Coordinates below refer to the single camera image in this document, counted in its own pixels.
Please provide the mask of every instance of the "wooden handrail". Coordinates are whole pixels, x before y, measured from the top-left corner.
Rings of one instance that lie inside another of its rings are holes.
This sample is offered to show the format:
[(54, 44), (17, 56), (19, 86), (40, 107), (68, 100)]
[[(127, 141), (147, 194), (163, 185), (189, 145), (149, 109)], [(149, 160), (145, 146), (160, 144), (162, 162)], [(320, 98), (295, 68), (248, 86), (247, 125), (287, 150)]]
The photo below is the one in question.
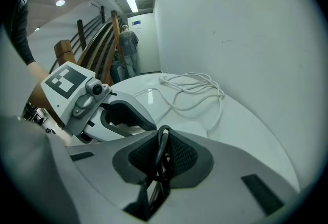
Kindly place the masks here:
[[(101, 16), (98, 15), (96, 16), (95, 18), (93, 18), (91, 21), (89, 21), (86, 25), (83, 26), (83, 28), (85, 28), (86, 26), (88, 26), (90, 23), (92, 23), (95, 19), (99, 19), (101, 21)], [(70, 42), (72, 42), (76, 37), (78, 36), (78, 32), (73, 36), (73, 38), (70, 40)], [(74, 43), (74, 45), (72, 46), (72, 48), (75, 47), (75, 45), (77, 44), (77, 42), (79, 41), (79, 39)], [(77, 49), (74, 51), (74, 54), (78, 51), (78, 49), (81, 47), (81, 44), (77, 47)], [(50, 72), (49, 73), (52, 73), (53, 69), (55, 68), (56, 64), (58, 63), (58, 59), (56, 59), (56, 61), (53, 63), (52, 67), (50, 68)]]
[(110, 49), (108, 50), (108, 54), (106, 56), (106, 60), (105, 60), (105, 64), (104, 64), (104, 68), (102, 70), (102, 74), (100, 77), (100, 81), (102, 83), (106, 83), (107, 82), (107, 77), (108, 74), (111, 70), (111, 66), (112, 66), (112, 61), (114, 58), (114, 54), (115, 54), (115, 43), (113, 42)]
[(103, 44), (106, 36), (109, 34), (109, 32), (113, 29), (113, 24), (110, 25), (110, 27), (108, 28), (108, 30), (105, 32), (105, 34), (102, 36), (102, 38), (100, 39), (98, 45), (96, 46), (96, 48), (94, 49), (94, 51), (92, 52), (92, 55), (88, 61), (88, 64), (87, 64), (87, 69), (90, 69), (91, 66), (92, 66), (92, 63), (101, 47), (101, 45)]
[(106, 49), (108, 48), (108, 44), (110, 43), (110, 41), (112, 40), (113, 38), (113, 35), (114, 35), (114, 32), (112, 32), (112, 34), (108, 37), (105, 45), (104, 45), (104, 48), (100, 54), (100, 57), (99, 57), (99, 60), (98, 60), (98, 63), (96, 65), (96, 68), (94, 70), (94, 72), (96, 73), (96, 77), (98, 76), (98, 72), (99, 72), (99, 69), (100, 69), (100, 65), (101, 65), (101, 62), (103, 61), (103, 58), (104, 58), (104, 55), (106, 53)]
[(106, 22), (106, 19), (105, 19), (105, 8), (103, 5), (100, 7), (100, 15), (101, 15), (101, 22), (104, 24)]
[[(88, 28), (88, 30), (91, 28), (91, 27), (93, 27), (94, 25), (94, 27), (92, 28), (92, 30), (88, 33), (88, 34), (86, 34), (86, 39), (89, 37), (89, 35), (94, 31), (94, 29), (96, 29), (97, 28), (97, 26), (99, 25), (99, 24), (101, 24), (101, 19), (99, 19), (98, 21), (96, 21), (92, 26), (90, 26), (89, 28)], [(72, 46), (72, 48), (74, 48), (75, 47), (75, 45), (76, 45), (76, 43), (78, 42), (79, 40), (77, 40), (74, 44), (73, 44), (73, 46)], [(81, 44), (75, 49), (75, 51), (74, 51), (74, 55), (76, 54), (76, 52), (78, 51), (78, 49), (81, 47)]]
[(119, 24), (117, 12), (115, 10), (111, 11), (111, 18), (114, 24), (115, 47), (118, 51), (118, 57), (119, 60), (123, 63), (124, 67), (126, 67), (127, 63), (125, 61), (124, 53), (121, 45), (119, 44), (120, 24)]
[(83, 58), (86, 56), (87, 52), (90, 49), (90, 46), (93, 44), (93, 42), (95, 41), (95, 39), (97, 38), (97, 36), (102, 32), (102, 30), (105, 28), (105, 26), (108, 24), (108, 21), (106, 23), (103, 24), (103, 26), (98, 30), (98, 32), (94, 35), (94, 37), (92, 38), (92, 40), (89, 42), (88, 46), (85, 48), (85, 50), (83, 51), (82, 55), (80, 56), (79, 60), (77, 61), (77, 65), (81, 65)]

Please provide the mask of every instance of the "black mesh pad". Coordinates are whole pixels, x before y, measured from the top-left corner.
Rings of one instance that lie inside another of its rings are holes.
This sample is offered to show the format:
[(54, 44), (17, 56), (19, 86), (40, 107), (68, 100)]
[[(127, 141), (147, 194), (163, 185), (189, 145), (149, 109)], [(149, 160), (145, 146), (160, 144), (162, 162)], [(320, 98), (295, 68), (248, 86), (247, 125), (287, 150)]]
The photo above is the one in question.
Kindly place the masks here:
[[(174, 170), (170, 188), (195, 187), (212, 170), (213, 156), (200, 144), (170, 130), (168, 145), (170, 164)], [(126, 182), (142, 184), (152, 172), (157, 149), (157, 131), (154, 131), (117, 151), (113, 157), (113, 166)]]

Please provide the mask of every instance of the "man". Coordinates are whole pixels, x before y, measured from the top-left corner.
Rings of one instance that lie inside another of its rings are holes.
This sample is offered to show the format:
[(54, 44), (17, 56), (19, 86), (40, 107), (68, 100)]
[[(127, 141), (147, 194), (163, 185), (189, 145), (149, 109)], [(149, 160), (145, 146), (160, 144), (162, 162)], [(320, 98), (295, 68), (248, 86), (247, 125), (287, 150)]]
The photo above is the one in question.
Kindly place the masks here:
[(140, 75), (137, 57), (137, 45), (139, 39), (127, 25), (122, 26), (122, 33), (119, 34), (119, 44), (122, 46), (125, 62), (130, 77)]
[(27, 69), (38, 80), (29, 98), (29, 102), (35, 106), (52, 110), (40, 85), (40, 82), (42, 82), (49, 73), (35, 62), (27, 41), (27, 15), (27, 0), (17, 0), (13, 11), (9, 14), (7, 19), (5, 19), (4, 26), (16, 51), (26, 63)]

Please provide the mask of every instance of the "fluorescent light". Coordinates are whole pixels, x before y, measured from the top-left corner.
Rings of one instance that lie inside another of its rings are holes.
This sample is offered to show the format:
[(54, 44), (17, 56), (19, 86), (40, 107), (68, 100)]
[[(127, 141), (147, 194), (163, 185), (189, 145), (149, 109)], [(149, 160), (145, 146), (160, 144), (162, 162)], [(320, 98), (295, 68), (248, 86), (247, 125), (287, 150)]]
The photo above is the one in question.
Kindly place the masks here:
[(57, 6), (63, 6), (65, 4), (65, 0), (59, 0), (56, 2)]
[(135, 3), (135, 0), (127, 0), (127, 2), (128, 2), (129, 6), (131, 8), (131, 11), (133, 13), (138, 12), (138, 7), (137, 7), (137, 4)]

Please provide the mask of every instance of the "white wall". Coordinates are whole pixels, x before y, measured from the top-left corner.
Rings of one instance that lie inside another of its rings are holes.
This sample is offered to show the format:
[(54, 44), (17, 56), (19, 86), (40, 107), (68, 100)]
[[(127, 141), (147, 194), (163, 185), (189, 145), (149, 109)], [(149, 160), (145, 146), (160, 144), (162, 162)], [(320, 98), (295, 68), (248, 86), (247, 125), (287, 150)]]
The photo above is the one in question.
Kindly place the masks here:
[(327, 146), (328, 83), (314, 0), (156, 0), (154, 13), (161, 69), (212, 76), (278, 138), (301, 187), (312, 182)]
[[(75, 7), (72, 11), (48, 22), (39, 30), (29, 35), (28, 42), (35, 61), (49, 71), (56, 60), (54, 46), (60, 40), (70, 40), (73, 38), (77, 33), (77, 20), (81, 19), (83, 25), (85, 25), (90, 20), (100, 15), (99, 10), (100, 9), (91, 5), (90, 2), (84, 2)], [(87, 44), (95, 33), (96, 30), (87, 38)], [(81, 52), (81, 49), (77, 51), (75, 55), (76, 60), (78, 60)]]
[[(141, 21), (139, 25), (132, 22)], [(155, 17), (153, 13), (128, 18), (128, 25), (139, 38), (138, 55), (141, 73), (160, 71)]]

